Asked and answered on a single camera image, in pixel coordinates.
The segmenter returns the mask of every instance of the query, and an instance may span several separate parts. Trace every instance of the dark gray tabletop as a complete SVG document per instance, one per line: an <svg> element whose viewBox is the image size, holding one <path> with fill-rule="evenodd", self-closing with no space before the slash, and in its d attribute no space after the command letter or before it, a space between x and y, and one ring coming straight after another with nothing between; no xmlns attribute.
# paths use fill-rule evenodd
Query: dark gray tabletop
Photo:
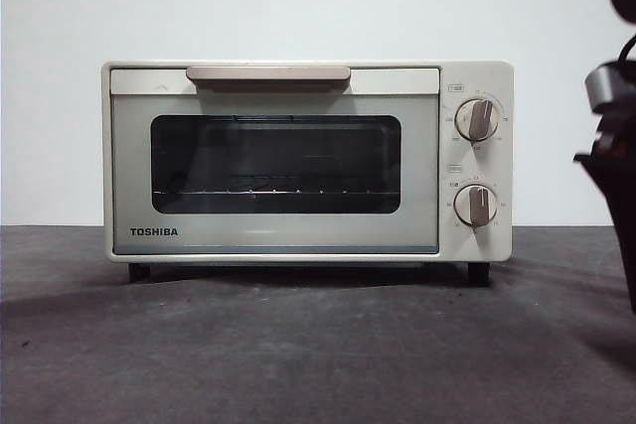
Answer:
<svg viewBox="0 0 636 424"><path fill-rule="evenodd" d="M2 229L2 422L636 422L611 228L517 228L461 266L161 267L91 227Z"/></svg>

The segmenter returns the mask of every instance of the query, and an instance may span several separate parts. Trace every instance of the temperature knob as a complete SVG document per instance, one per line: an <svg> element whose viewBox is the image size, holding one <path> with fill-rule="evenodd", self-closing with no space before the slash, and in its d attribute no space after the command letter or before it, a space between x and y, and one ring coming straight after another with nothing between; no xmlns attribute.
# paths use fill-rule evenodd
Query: temperature knob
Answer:
<svg viewBox="0 0 636 424"><path fill-rule="evenodd" d="M455 115L455 126L469 141L484 141L497 130L499 113L490 99L471 99Z"/></svg>
<svg viewBox="0 0 636 424"><path fill-rule="evenodd" d="M455 212L465 224L473 228L483 227L497 213L497 198L484 186L467 186L455 196Z"/></svg>

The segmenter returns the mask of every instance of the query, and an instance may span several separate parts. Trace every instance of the cream toaster oven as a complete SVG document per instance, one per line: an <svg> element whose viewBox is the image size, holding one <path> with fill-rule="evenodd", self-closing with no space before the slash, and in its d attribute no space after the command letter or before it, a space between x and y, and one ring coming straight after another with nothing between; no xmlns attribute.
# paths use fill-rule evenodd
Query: cream toaster oven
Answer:
<svg viewBox="0 0 636 424"><path fill-rule="evenodd" d="M512 250L503 62L113 62L106 254L150 263L469 262Z"/></svg>

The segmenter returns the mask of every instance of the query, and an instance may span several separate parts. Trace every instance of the oven door handle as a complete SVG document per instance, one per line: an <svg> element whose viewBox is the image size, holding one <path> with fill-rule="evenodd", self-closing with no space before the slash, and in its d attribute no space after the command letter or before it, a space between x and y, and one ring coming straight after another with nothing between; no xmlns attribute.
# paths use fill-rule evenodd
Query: oven door handle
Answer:
<svg viewBox="0 0 636 424"><path fill-rule="evenodd" d="M223 93L331 92L349 86L348 67L188 67L199 89Z"/></svg>

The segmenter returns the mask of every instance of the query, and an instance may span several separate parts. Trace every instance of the oven foot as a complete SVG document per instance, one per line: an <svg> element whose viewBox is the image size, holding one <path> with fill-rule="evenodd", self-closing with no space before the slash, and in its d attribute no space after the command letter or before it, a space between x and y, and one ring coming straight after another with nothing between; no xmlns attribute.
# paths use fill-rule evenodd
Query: oven foot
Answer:
<svg viewBox="0 0 636 424"><path fill-rule="evenodd" d="M468 284L473 287L490 285L490 262L468 262Z"/></svg>
<svg viewBox="0 0 636 424"><path fill-rule="evenodd" d="M145 280L150 276L150 266L143 263L128 264L128 280L130 283Z"/></svg>

